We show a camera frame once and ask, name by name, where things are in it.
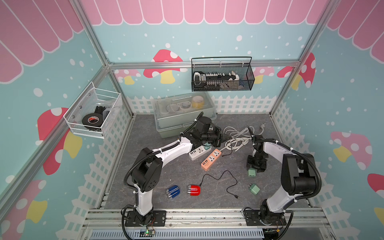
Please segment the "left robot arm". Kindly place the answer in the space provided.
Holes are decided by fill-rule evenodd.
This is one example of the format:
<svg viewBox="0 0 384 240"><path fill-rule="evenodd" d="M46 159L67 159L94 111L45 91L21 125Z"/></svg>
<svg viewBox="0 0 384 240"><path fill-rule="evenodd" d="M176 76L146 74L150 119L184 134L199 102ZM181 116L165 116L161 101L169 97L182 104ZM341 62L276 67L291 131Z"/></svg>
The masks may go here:
<svg viewBox="0 0 384 240"><path fill-rule="evenodd" d="M203 116L201 112L193 123L178 139L164 147L150 150L144 148L124 176L124 186L134 190L135 205L129 213L122 213L123 222L133 219L141 226L152 223L155 216L152 203L153 189L158 184L162 169L176 158L190 153L193 149L204 144L220 147L222 143L231 139L222 129Z"/></svg>

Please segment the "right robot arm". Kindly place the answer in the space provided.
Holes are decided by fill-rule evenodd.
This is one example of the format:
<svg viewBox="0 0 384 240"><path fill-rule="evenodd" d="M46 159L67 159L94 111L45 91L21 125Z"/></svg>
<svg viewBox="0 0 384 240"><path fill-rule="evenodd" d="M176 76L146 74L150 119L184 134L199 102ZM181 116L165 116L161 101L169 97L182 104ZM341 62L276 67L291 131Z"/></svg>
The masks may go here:
<svg viewBox="0 0 384 240"><path fill-rule="evenodd" d="M263 173L268 157L282 163L281 186L263 201L258 212L261 224L268 226L281 220L293 203L316 196L321 190L322 179L313 155L300 153L278 140L254 135L251 129L248 130L254 148L247 158L248 169Z"/></svg>

